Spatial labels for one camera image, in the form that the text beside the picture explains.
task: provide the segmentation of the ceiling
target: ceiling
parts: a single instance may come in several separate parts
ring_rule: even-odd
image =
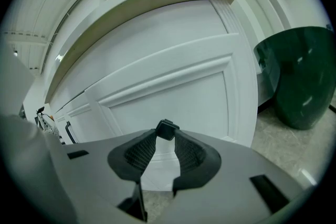
[[[71,0],[13,0],[1,25],[1,34],[33,74],[43,70],[53,35],[67,15]]]

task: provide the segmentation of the white wall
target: white wall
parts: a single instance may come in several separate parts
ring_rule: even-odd
[[[18,115],[34,78],[3,39],[0,39],[0,70],[0,114]]]
[[[263,8],[261,7],[261,5],[258,3],[257,0],[246,0],[246,2],[248,3],[248,5],[250,6],[250,8],[252,9],[254,15],[257,17],[258,22],[260,23],[261,29],[263,30],[262,32],[264,33],[265,37],[269,37],[271,35],[274,34],[271,24],[268,21],[265,12],[263,11]],[[234,9],[234,6],[236,5],[236,3],[233,1],[232,6]]]
[[[292,12],[296,27],[330,24],[328,14],[320,0],[285,0]]]
[[[44,104],[44,81],[42,77],[37,77],[31,85],[25,100],[23,101],[23,107],[25,109],[27,120],[35,124],[36,110],[44,106],[43,113],[51,115],[49,104]],[[44,117],[47,122],[51,120],[47,116]]]

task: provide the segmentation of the door handle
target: door handle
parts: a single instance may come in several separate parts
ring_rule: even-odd
[[[71,124],[70,124],[69,121],[67,121],[67,125],[65,126],[65,130],[67,131],[67,134],[69,135],[71,141],[72,141],[74,144],[76,144],[74,138],[72,137],[72,135],[71,135],[71,133],[70,133],[70,131],[69,131],[69,126],[71,126]]]

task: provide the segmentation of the tiled floor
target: tiled floor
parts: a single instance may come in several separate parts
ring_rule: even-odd
[[[336,113],[330,109],[313,129],[300,131],[284,125],[273,108],[268,108],[258,114],[251,147],[306,188],[320,180],[335,138]],[[143,198],[148,222],[153,222],[173,201],[169,191],[143,191]]]

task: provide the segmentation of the green trash can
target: green trash can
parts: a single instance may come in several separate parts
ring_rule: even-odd
[[[334,33],[314,26],[293,28],[260,42],[254,52],[280,120],[292,128],[312,128],[335,91]]]

